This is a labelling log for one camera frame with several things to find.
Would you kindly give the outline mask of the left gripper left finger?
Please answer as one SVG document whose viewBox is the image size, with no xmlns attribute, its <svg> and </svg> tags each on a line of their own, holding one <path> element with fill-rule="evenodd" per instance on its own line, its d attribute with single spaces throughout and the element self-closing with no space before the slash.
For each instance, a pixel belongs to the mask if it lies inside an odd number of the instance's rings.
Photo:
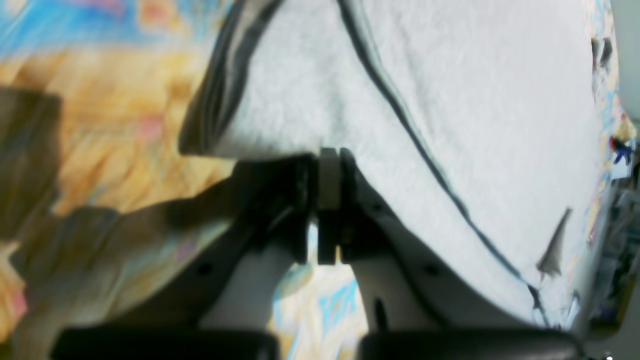
<svg viewBox="0 0 640 360">
<path fill-rule="evenodd" d="M 339 209 L 334 149 L 240 161 L 229 178 L 172 207 L 175 227 L 228 228 L 149 299 L 96 326 L 68 328 L 54 360 L 278 360 L 266 330 L 281 278 L 307 262 L 316 215 Z"/>
</svg>

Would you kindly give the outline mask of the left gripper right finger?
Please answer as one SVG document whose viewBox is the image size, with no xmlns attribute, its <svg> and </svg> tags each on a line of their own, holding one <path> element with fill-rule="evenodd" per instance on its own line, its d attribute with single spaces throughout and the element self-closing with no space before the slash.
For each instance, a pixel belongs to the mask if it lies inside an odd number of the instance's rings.
<svg viewBox="0 0 640 360">
<path fill-rule="evenodd" d="M 340 150 L 340 255 L 369 326 L 359 360 L 580 360 L 569 333 L 517 319 L 409 230 Z"/>
</svg>

